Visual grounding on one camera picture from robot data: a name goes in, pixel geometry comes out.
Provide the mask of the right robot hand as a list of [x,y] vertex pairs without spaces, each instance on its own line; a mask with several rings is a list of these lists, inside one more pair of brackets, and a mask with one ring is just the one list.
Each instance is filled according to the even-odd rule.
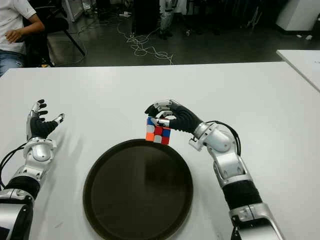
[[151,122],[159,127],[165,127],[193,134],[203,123],[191,110],[173,99],[157,101],[144,112],[151,117]]

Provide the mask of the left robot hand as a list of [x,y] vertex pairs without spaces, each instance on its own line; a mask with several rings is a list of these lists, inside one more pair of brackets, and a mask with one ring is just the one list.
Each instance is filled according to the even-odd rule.
[[43,110],[47,107],[44,99],[38,100],[31,108],[26,120],[26,140],[34,138],[46,139],[59,124],[65,119],[65,114],[61,113],[51,121],[46,121],[44,115],[48,113]]

